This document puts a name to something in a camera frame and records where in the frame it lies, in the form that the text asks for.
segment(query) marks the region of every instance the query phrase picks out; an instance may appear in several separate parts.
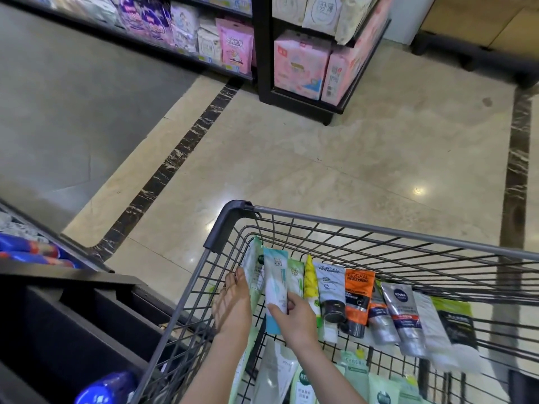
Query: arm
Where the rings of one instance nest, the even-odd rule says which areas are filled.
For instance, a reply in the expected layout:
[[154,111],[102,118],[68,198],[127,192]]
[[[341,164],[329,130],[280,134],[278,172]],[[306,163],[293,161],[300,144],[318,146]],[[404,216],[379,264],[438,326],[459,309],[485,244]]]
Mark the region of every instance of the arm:
[[321,404],[367,404],[320,348],[316,315],[305,300],[288,292],[287,315],[272,304],[268,309],[279,324],[287,345],[298,358]]
[[212,306],[217,335],[181,404],[228,402],[236,367],[247,347],[251,328],[249,287],[242,268],[226,276],[225,287]]

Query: pallet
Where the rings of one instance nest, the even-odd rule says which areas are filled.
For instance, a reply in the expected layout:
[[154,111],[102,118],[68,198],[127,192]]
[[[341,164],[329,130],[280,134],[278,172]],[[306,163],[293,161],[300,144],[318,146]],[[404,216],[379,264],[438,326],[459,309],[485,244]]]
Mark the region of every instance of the pallet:
[[509,72],[523,89],[533,87],[539,82],[539,61],[482,47],[447,35],[420,30],[411,48],[414,55],[423,55],[429,48],[455,53],[461,66],[470,72],[479,67],[503,69]]

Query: shopping cart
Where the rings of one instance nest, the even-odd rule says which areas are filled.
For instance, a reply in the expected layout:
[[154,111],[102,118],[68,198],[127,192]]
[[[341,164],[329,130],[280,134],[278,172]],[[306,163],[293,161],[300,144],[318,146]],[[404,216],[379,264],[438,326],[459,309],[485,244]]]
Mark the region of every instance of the shopping cart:
[[[433,403],[509,402],[508,380],[513,372],[539,374],[539,254],[235,200],[219,214],[131,402],[181,400],[213,340],[211,299],[226,272],[241,265],[255,236],[265,247],[287,250],[291,258],[304,261],[311,254],[314,260],[374,270],[380,279],[410,284],[431,296],[471,302],[479,350],[485,359],[483,374],[439,373],[427,360],[401,356],[396,346],[382,350],[366,346],[371,372],[386,377],[414,374],[422,396]],[[275,338],[265,333],[265,311],[261,298],[253,312],[253,325],[260,331],[237,403],[250,401],[266,339]],[[340,350],[355,350],[362,340],[340,333],[336,345],[321,344],[337,362]]]

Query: yellow tube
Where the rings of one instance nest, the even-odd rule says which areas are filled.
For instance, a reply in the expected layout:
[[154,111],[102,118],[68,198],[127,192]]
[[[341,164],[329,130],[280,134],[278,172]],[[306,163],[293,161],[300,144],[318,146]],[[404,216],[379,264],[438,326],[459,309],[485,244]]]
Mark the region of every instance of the yellow tube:
[[322,315],[320,313],[320,298],[318,294],[318,279],[313,265],[313,258],[307,255],[305,262],[305,284],[303,286],[303,298],[309,302],[311,309],[316,313],[316,327],[322,326]]

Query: cardboard box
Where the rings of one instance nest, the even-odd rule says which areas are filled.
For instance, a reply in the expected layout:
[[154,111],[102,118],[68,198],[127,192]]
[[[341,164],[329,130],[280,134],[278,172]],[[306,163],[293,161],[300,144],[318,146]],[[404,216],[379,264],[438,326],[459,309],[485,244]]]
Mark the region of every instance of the cardboard box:
[[523,8],[490,47],[539,60],[539,9]]
[[522,9],[522,0],[436,0],[421,29],[489,46]]

